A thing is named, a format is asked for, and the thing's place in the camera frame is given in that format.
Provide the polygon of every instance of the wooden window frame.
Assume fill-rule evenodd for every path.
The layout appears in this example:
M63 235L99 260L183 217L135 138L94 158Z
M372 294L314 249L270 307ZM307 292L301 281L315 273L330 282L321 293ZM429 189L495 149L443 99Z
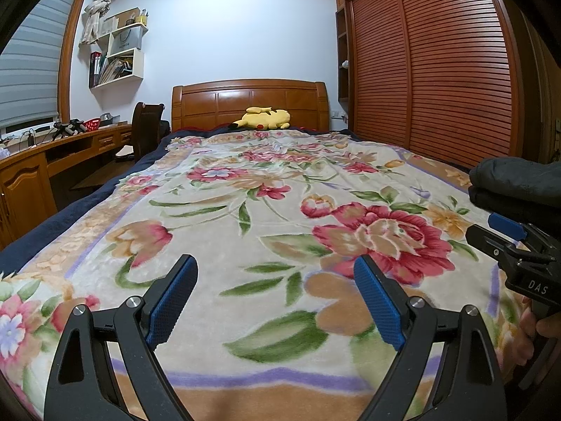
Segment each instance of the wooden window frame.
M58 66L57 108L58 115L63 123L70 121L70 67L72 65L72 52L74 39L78 27L78 19L82 12L84 0L74 0L68 15L65 35L62 39L61 60Z

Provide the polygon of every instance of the finger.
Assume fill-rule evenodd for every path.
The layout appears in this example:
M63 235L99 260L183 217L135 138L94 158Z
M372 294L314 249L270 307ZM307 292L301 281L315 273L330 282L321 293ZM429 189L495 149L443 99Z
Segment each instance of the finger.
M561 339L561 312L539 320L536 325L536 330L540 336L557 337Z
M532 313L530 307L527 307L520 316L520 324L518 327L520 327L528 337L533 339L536 336L536 317Z
M518 330L513 339L513 357L518 365L525 365L528 359L534 355L534 344L524 334L523 331Z

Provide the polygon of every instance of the sliding wardrobe door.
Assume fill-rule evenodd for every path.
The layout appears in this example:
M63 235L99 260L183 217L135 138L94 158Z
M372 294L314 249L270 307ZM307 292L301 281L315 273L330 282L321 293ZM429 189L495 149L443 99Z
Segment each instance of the sliding wardrobe door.
M346 0L346 12L359 136L466 167L521 154L501 0Z
M511 72L493 0L402 0L413 152L474 166L508 155Z
M399 0L351 0L349 9L356 133L405 146L407 60Z

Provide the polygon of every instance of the desk drawer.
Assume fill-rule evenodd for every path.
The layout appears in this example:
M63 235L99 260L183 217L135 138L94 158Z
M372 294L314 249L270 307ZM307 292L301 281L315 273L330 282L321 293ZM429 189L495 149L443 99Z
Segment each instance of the desk drawer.
M125 144L125 145L130 145L131 144L131 134L132 134L132 132L130 130L123 131L121 133L121 143Z
M115 134L104 134L103 136L97 136L96 145L99 148L100 153L116 147Z

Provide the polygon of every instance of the yellow plush toy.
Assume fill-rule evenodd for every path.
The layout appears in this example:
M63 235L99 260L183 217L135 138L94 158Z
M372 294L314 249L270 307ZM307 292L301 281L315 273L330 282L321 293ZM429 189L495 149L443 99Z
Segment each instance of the yellow plush toy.
M248 113L241 120L231 123L229 128L285 129L290 126L290 114L282 109L247 108L246 111Z

